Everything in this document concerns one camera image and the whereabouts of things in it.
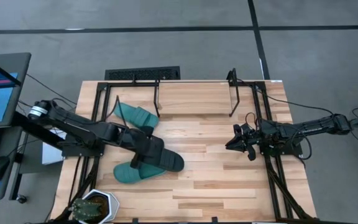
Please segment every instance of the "green slipper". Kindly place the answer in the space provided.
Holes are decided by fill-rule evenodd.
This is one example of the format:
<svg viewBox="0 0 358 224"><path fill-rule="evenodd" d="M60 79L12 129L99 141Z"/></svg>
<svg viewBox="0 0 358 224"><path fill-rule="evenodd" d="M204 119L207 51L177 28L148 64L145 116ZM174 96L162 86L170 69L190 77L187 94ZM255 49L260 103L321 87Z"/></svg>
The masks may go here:
<svg viewBox="0 0 358 224"><path fill-rule="evenodd" d="M123 184L134 184L141 180L161 175L164 172L165 170L163 169L144 163L141 163L139 169L132 168L131 162L119 164L114 168L116 180Z"/></svg>
<svg viewBox="0 0 358 224"><path fill-rule="evenodd" d="M135 127L140 128L142 126L150 126L154 128L158 124L158 117L140 106L134 108L126 103L120 103L120 105L125 120L133 124ZM119 105L117 105L116 109L114 109L114 114L119 118L122 118Z"/></svg>

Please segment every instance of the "desk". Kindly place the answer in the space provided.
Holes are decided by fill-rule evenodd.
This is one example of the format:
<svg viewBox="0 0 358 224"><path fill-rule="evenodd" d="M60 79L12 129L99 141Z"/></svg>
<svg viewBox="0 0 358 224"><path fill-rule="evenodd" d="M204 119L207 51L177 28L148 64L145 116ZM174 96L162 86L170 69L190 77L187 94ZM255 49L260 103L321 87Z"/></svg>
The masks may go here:
<svg viewBox="0 0 358 224"><path fill-rule="evenodd" d="M161 81L160 88L165 82L177 81ZM97 84L93 81L83 82L77 114L91 117ZM280 100L287 99L282 82L266 81L265 85L268 95ZM229 87L229 91L231 106L234 107L237 102L236 89ZM108 111L116 95L120 96L123 103L141 106L155 114L154 87L112 88ZM247 153L228 151L224 147L234 136L232 125L243 124L248 112L255 113L251 89L239 87L239 97L241 102L232 117L221 114L161 116L154 135L165 141L167 149L176 151L184 158L185 168L181 172L167 172L132 185L120 184L114 179L114 166L130 161L134 153L106 146L99 163L96 189L112 192L120 201L121 206L114 223L131 222L132 218L139 218L140 222L210 222L211 217L218 217L220 222L275 219L264 158L258 153L256 160L249 161ZM273 120L291 123L286 103L273 100L269 100L269 103ZM103 102L99 106L99 116L102 105ZM122 123L114 115L108 121ZM72 157L63 162L51 218L57 217L68 203L76 161L77 158ZM282 156L282 161L289 191L305 211L315 217L303 164L293 156ZM277 193L281 213L285 216L282 195L279 190Z"/></svg>
<svg viewBox="0 0 358 224"><path fill-rule="evenodd" d="M4 54L0 55L0 67L3 68L8 73L17 73L17 78L19 81L23 82L24 77L27 73L30 62L30 53L20 53L20 54ZM21 87L14 87L9 104L7 106L5 115L0 126L9 126L13 114L16 110L17 101L19 100L21 92ZM15 147L17 147L20 136L22 133L21 127L10 127L10 128L1 128L0 129L0 156L6 156L10 153ZM11 162L7 168L7 171L4 174L4 177L0 181L0 199L5 196L5 191L7 183L9 181L9 176L11 174L13 166L13 158L16 153L12 153L10 158Z"/></svg>

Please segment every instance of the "concrete floor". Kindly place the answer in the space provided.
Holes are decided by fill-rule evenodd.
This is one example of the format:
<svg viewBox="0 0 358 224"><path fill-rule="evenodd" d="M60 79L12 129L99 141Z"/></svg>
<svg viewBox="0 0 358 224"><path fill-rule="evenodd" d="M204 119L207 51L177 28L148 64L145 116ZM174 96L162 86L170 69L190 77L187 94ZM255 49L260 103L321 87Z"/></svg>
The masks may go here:
<svg viewBox="0 0 358 224"><path fill-rule="evenodd" d="M255 8L260 26L358 25L358 1L255 0ZM0 29L251 24L247 1L240 0L0 0ZM270 77L284 81L290 101L347 116L358 107L358 30L262 31L261 36ZM29 73L72 100L83 80L101 80L105 69L114 68L178 65L182 79L218 79L236 67L241 79L262 79L252 31L0 35L0 54L13 52L31 52ZM25 81L21 100L31 104L52 97L33 80ZM294 122L326 116L290 108ZM306 171L318 216L358 223L358 141L323 134L311 143ZM59 173L25 175L20 194L33 200L0 201L0 223L42 222Z"/></svg>

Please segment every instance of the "wooden tabletop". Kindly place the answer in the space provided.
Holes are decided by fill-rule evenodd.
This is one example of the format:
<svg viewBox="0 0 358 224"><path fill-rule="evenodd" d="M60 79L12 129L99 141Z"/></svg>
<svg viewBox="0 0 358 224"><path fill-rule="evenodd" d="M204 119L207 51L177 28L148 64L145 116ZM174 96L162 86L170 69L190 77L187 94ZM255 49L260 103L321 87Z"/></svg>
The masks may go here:
<svg viewBox="0 0 358 224"><path fill-rule="evenodd" d="M181 85L183 82L191 82L192 87L197 86L194 80L180 81ZM287 99L282 82L265 83L268 95L280 100ZM77 114L91 117L97 84L96 81L83 82ZM163 88L163 85L164 82L161 82L160 88ZM231 106L234 107L235 88L229 87L229 92ZM243 124L248 112L255 113L251 89L246 86L239 87L239 94L241 102L232 117L227 114L161 115L154 135L164 140L165 148L184 158L185 168L181 172L167 172L137 184L120 184L114 178L114 166L130 161L134 153L106 146L105 155L100 160L96 188L112 192L120 201L121 206L114 222L131 222L132 218L139 218L140 222L210 222L211 217L218 217L220 222L274 220L263 157L258 153L256 160L249 161L247 152L229 151L224 147L225 143L233 138L232 125ZM112 109L116 95L119 95L123 103L141 106L155 114L154 87L112 88L108 111ZM273 100L269 100L269 103L273 120L291 123L291 114L286 103ZM108 121L122 123L114 115L109 117ZM254 125L252 116L248 117L248 122L251 126ZM63 163L51 218L57 217L68 203L76 161L77 158L72 157ZM289 191L305 211L315 217L302 163L293 156L282 156L282 161ZM282 195L278 189L277 192L284 215Z"/></svg>

